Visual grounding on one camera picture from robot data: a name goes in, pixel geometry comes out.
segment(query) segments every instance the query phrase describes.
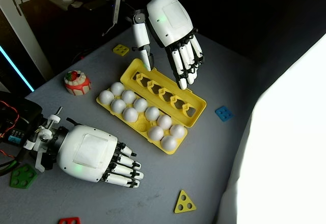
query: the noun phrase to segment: egg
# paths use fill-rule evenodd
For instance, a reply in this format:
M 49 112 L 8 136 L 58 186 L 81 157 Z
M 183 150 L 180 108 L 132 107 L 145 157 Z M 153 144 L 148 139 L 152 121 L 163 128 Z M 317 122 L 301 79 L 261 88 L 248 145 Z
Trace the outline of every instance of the egg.
M 154 141 L 160 141 L 164 136 L 164 131 L 159 126 L 154 126 L 148 130 L 147 135 Z
M 166 151 L 172 151 L 177 147 L 177 141 L 172 136 L 165 136 L 161 140 L 161 146 Z
M 181 125 L 173 125 L 171 128 L 170 128 L 170 134 L 177 138 L 177 139 L 180 139 L 180 138 L 183 138 L 183 136 L 185 135 L 185 129 L 183 126 Z
M 133 103 L 133 107 L 135 108 L 135 110 L 137 110 L 140 113 L 145 112 L 147 106 L 148 106 L 147 101 L 144 98 L 138 98 Z
M 145 111 L 145 117 L 148 121 L 156 121 L 159 116 L 159 110 L 156 107 L 149 107 Z
M 136 122 L 138 120 L 138 112 L 134 108 L 126 108 L 122 113 L 122 117 L 127 122 Z
M 122 99 L 115 99 L 111 103 L 112 111 L 118 114 L 121 114 L 126 107 L 127 105 Z
M 113 100 L 114 100 L 114 95 L 112 92 L 108 91 L 108 90 L 104 90 L 100 93 L 100 95 L 98 96 L 100 102 L 102 104 L 110 104 Z
M 168 130 L 172 126 L 172 119 L 168 115 L 161 115 L 157 119 L 157 124 L 163 129 Z
M 110 87 L 114 96 L 120 96 L 124 90 L 124 85 L 121 82 L 115 82 Z
M 125 90 L 121 95 L 121 99 L 126 102 L 126 104 L 132 104 L 136 100 L 136 95 L 132 90 Z

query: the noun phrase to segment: green toy piece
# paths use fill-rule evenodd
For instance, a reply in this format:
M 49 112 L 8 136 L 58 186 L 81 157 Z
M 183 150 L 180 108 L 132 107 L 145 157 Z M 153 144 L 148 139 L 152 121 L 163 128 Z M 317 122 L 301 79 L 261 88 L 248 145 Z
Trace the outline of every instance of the green toy piece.
M 27 189 L 36 178 L 35 170 L 29 164 L 26 164 L 12 172 L 10 186 Z

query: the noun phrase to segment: glowing led strip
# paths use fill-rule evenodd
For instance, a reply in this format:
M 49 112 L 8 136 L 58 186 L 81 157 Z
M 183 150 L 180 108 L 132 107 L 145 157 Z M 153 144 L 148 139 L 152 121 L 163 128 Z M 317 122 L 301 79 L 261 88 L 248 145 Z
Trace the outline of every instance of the glowing led strip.
M 25 84 L 28 86 L 28 88 L 31 89 L 31 91 L 33 92 L 34 89 L 32 88 L 32 86 L 29 84 L 29 82 L 26 80 L 26 78 L 22 75 L 22 73 L 19 71 L 17 66 L 11 61 L 11 59 L 9 58 L 9 56 L 6 54 L 6 52 L 4 51 L 4 49 L 1 46 L 0 46 L 0 51 L 5 56 L 6 60 L 9 62 L 9 64 L 12 66 L 12 68 L 14 68 L 14 70 L 20 76 L 20 78 L 25 82 Z

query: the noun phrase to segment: robotic hand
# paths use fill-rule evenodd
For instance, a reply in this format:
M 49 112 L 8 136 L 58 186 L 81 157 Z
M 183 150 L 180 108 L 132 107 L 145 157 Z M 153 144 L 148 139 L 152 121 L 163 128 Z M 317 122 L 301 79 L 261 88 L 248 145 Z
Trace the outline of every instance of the robotic hand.
M 62 107 L 40 126 L 23 146 L 37 151 L 35 168 L 44 172 L 42 155 L 53 156 L 59 167 L 67 174 L 91 182 L 104 181 L 130 188 L 139 187 L 144 174 L 139 172 L 141 164 L 130 156 L 136 156 L 124 143 L 104 131 L 76 123 L 68 131 L 65 127 L 52 128 L 59 123 Z
M 151 0 L 146 10 L 132 17 L 137 50 L 148 71 L 154 66 L 146 24 L 160 47 L 164 47 L 176 82 L 181 89 L 193 84 L 204 57 L 191 19 L 178 0 Z

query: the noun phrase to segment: blue toy piece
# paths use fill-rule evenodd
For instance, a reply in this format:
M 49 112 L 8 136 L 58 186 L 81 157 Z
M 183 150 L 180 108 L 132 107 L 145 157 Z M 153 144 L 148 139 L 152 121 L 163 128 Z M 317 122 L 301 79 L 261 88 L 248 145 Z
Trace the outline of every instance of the blue toy piece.
M 232 118 L 234 115 L 225 106 L 222 106 L 215 110 L 215 114 L 221 119 L 221 121 L 226 122 L 228 119 Z

